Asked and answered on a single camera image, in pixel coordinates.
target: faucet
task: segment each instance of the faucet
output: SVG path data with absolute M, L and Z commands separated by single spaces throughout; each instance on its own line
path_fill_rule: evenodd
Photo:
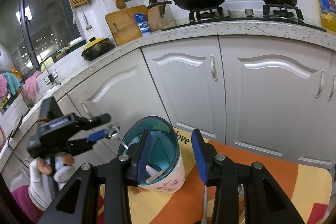
M 54 87 L 54 84 L 53 84 L 54 82 L 56 83 L 56 85 L 58 85 L 58 83 L 57 83 L 56 80 L 54 79 L 53 75 L 50 73 L 50 71 L 48 70 L 47 66 L 45 65 L 45 63 L 44 63 L 44 61 L 43 61 L 43 58 L 42 58 L 41 54 L 40 54 L 38 51 L 31 51 L 31 52 L 29 53 L 29 59 L 30 59 L 30 56 L 31 56 L 31 53 L 32 53 L 32 52 L 37 53 L 37 54 L 40 56 L 40 58 L 41 58 L 41 60 L 42 60 L 42 63 L 43 63 L 43 65 L 44 65 L 44 67 L 45 67 L 45 70 L 46 70 L 47 73 L 48 73 L 48 78 L 49 78 L 50 83 L 52 84 L 52 86 Z

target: cooking oil bottle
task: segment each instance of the cooking oil bottle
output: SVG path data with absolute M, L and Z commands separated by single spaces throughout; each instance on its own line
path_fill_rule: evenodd
M 336 32 L 336 4 L 335 0 L 318 0 L 322 26 Z

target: blue bottle label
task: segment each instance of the blue bottle label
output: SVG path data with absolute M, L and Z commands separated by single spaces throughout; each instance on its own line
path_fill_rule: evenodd
M 319 0 L 322 17 L 336 21 L 336 4 L 333 0 Z

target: person's arm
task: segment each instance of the person's arm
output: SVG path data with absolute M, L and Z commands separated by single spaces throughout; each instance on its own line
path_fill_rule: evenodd
M 66 164 L 56 166 L 57 172 L 54 175 L 54 180 L 58 182 L 61 189 L 73 175 L 75 168 L 72 166 L 74 158 L 70 154 L 62 154 L 58 157 L 61 157 L 62 162 Z M 38 222 L 51 203 L 44 192 L 42 174 L 50 175 L 51 167 L 43 159 L 36 158 L 30 163 L 30 185 L 23 185 L 12 192 L 17 204 L 34 223 Z

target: pink sleeve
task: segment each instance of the pink sleeve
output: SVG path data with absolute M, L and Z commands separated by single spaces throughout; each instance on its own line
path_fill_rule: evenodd
M 33 221 L 37 223 L 43 214 L 43 211 L 37 208 L 29 197 L 28 185 L 23 185 L 12 192 L 16 203 L 24 211 L 24 213 Z

